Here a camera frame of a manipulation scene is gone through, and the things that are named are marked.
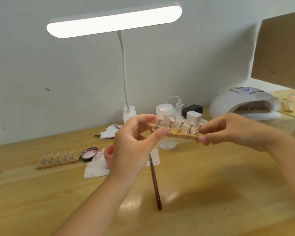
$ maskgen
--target uv nail lamp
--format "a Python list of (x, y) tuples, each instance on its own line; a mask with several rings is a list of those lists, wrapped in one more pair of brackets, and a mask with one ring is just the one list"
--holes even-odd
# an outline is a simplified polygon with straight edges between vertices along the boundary
[(279, 118), (279, 99), (263, 90), (235, 87), (215, 96), (208, 113), (216, 118), (226, 113), (236, 113), (256, 121)]

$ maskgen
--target pink nail polish pot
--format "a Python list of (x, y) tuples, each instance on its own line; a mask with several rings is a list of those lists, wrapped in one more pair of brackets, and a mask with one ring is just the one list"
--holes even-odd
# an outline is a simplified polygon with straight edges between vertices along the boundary
[(104, 149), (104, 158), (107, 169), (110, 169), (113, 163), (113, 149), (114, 145), (109, 145)]

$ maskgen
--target white wall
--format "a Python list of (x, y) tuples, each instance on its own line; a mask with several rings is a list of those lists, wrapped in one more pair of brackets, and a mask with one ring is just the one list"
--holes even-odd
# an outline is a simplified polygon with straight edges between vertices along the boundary
[[(49, 19), (166, 1), (0, 0), (0, 144), (122, 120), (117, 34), (57, 39), (46, 31)], [(256, 23), (295, 11), (295, 0), (177, 1), (177, 22), (123, 32), (138, 114), (172, 95), (206, 104), (243, 82)]]

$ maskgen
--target plastic container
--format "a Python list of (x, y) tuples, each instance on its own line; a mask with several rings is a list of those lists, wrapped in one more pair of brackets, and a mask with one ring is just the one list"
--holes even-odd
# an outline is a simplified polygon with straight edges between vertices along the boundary
[[(161, 122), (161, 126), (168, 127), (170, 117), (176, 119), (174, 112), (174, 106), (169, 103), (162, 103), (156, 107), (156, 115), (162, 115), (164, 117), (163, 121)], [(164, 137), (162, 140), (160, 140), (158, 146), (163, 150), (171, 150), (176, 146), (176, 144), (177, 141), (175, 138)]]

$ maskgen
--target black device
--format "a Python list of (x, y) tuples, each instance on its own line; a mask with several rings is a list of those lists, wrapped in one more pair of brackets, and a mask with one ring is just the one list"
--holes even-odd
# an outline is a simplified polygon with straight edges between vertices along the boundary
[(186, 107), (182, 110), (182, 116), (184, 118), (187, 118), (187, 112), (189, 111), (195, 111), (197, 113), (203, 113), (203, 107), (202, 106), (199, 106), (199, 105), (196, 105), (196, 104), (193, 104), (193, 105), (190, 105), (189, 107)]

